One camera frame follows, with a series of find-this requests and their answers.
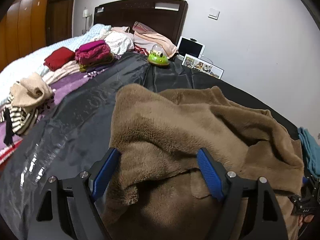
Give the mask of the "brown fleece garment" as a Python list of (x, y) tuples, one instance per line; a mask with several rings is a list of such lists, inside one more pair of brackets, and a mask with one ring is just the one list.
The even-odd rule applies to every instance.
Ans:
[(197, 164), (203, 147), (242, 178), (265, 177), (288, 238), (298, 237), (289, 195), (302, 187), (302, 147), (268, 110), (228, 100), (218, 87), (154, 93), (131, 84), (116, 95), (110, 146), (121, 152), (103, 214), (113, 239), (206, 237), (221, 204)]

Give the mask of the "blue folded towel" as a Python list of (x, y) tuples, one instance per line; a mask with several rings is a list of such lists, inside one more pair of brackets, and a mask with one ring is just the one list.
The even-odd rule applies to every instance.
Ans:
[(319, 179), (319, 144), (303, 127), (298, 128), (298, 136), (306, 152), (306, 167), (315, 178)]

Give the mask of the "black plastic sheet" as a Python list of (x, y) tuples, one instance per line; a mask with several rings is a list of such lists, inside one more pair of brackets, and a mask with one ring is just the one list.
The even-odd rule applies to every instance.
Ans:
[(217, 86), (245, 107), (267, 109), (250, 94), (182, 66), (161, 69), (146, 57), (126, 53), (114, 66), (66, 95), (25, 137), (1, 176), (1, 239), (26, 239), (36, 201), (50, 176), (71, 178), (100, 160), (110, 140), (117, 91), (138, 83), (153, 92)]

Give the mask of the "purple floral bedsheet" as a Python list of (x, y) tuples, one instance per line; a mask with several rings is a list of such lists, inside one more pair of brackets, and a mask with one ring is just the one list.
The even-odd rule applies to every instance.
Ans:
[(61, 80), (51, 84), (50, 87), (53, 90), (53, 95), (44, 104), (38, 107), (37, 116), (33, 118), (30, 126), (27, 128), (25, 133), (22, 135), (15, 134), (12, 137), (13, 145), (11, 146), (7, 146), (3, 142), (6, 134), (6, 123), (1, 123), (1, 169), (4, 168), (11, 155), (13, 155), (13, 153), (17, 150), (18, 146), (21, 144), (23, 140), (23, 137), (31, 131), (32, 127), (37, 122), (39, 122), (43, 117), (48, 115), (51, 112), (51, 110), (53, 110), (53, 108), (57, 106), (67, 94), (78, 89), (90, 79), (93, 79), (97, 75), (103, 73), (105, 70), (107, 70), (107, 68), (107, 66), (100, 66), (89, 73), (78, 72), (63, 77)]

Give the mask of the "black sock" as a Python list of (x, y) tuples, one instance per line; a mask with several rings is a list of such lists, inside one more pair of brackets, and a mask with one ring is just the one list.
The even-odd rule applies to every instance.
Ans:
[(12, 120), (11, 120), (10, 111), (8, 108), (5, 108), (4, 110), (4, 120), (6, 122), (4, 143), (7, 146), (10, 146), (13, 144), (12, 137), (14, 136), (14, 132), (12, 130)]

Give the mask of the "striped garment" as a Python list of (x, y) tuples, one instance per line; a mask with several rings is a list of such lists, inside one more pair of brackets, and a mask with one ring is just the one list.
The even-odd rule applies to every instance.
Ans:
[(33, 108), (29, 111), (25, 111), (22, 107), (16, 107), (11, 104), (10, 101), (4, 105), (4, 108), (1, 110), (1, 124), (5, 122), (5, 110), (9, 110), (9, 116), (12, 123), (12, 131), (15, 135), (24, 135), (28, 133), (39, 115), (39, 110)]

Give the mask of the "beige folded garment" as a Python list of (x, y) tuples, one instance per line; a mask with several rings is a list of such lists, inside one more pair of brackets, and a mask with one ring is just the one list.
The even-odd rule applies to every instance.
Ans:
[(37, 73), (21, 79), (10, 88), (11, 104), (14, 107), (22, 107), (24, 109), (36, 108), (42, 105), (52, 95), (52, 89)]

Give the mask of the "white quilt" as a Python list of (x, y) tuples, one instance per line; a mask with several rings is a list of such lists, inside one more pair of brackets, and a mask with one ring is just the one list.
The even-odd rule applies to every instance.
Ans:
[(72, 51), (78, 49), (82, 44), (90, 42), (101, 31), (109, 31), (110, 25), (95, 24), (84, 35), (72, 37), (19, 58), (8, 64), (0, 74), (1, 104), (4, 104), (10, 92), (11, 86), (22, 78), (29, 77), (33, 73), (44, 76), (49, 72), (49, 68), (44, 65), (44, 60), (55, 50), (66, 47)]

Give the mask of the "red folded garment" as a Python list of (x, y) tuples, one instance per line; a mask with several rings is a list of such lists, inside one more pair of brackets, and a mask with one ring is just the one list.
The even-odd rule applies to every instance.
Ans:
[(66, 47), (61, 47), (52, 52), (45, 60), (43, 65), (47, 66), (49, 70), (56, 71), (64, 66), (69, 61), (75, 59), (75, 52)]

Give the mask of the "magenta folded garment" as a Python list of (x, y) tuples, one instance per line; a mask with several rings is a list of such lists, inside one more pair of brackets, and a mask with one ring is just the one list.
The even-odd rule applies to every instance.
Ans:
[(81, 45), (75, 51), (75, 60), (80, 72), (86, 72), (89, 69), (112, 63), (114, 55), (104, 40), (96, 40)]

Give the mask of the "white tablet device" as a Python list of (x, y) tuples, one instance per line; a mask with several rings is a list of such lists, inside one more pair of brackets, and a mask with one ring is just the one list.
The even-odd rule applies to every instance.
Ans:
[(203, 55), (205, 47), (204, 44), (197, 42), (195, 39), (183, 36), (180, 37), (177, 45), (178, 53), (182, 57), (188, 54), (200, 58)]

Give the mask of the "pink and white bedding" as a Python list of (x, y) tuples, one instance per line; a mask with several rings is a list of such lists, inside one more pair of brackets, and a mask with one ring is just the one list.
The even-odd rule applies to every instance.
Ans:
[(159, 46), (159, 50), (169, 59), (178, 53), (177, 47), (169, 38), (143, 23), (135, 22), (132, 28), (112, 27), (103, 24), (100, 27), (99, 32), (91, 40), (105, 41), (112, 53), (118, 56), (127, 51), (148, 55), (155, 45)]

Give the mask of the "green toy with dome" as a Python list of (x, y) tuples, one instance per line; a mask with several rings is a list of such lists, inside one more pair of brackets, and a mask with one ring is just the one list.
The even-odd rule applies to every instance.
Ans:
[(155, 66), (168, 66), (168, 57), (163, 53), (162, 47), (159, 44), (154, 44), (148, 55), (148, 62)]

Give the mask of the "orange wooden wardrobe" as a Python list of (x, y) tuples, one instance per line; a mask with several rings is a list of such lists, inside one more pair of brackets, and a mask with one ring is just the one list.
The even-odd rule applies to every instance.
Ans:
[(46, 47), (48, 0), (15, 0), (1, 18), (1, 68)]

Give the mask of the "brown wooden door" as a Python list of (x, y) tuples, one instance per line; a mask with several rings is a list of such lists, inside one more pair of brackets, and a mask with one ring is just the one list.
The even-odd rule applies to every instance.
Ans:
[(46, 45), (66, 40), (72, 36), (74, 0), (48, 0), (46, 10)]

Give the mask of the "dark wooden headboard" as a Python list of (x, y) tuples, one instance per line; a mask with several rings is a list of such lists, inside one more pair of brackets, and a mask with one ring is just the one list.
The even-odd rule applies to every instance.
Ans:
[(94, 9), (94, 24), (133, 28), (143, 23), (178, 44), (187, 15), (185, 0), (119, 0)]

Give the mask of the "photo collage frame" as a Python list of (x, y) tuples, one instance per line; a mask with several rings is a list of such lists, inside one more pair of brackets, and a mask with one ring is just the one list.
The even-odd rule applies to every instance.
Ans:
[(223, 69), (189, 54), (185, 55), (182, 65), (191, 69), (199, 70), (217, 79), (221, 79), (224, 73)]

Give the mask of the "white wall switch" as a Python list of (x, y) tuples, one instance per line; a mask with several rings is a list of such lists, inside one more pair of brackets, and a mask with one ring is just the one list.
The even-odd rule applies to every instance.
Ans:
[(218, 20), (219, 19), (219, 15), (220, 15), (220, 11), (210, 8), (209, 9), (209, 14), (208, 17), (214, 20)]

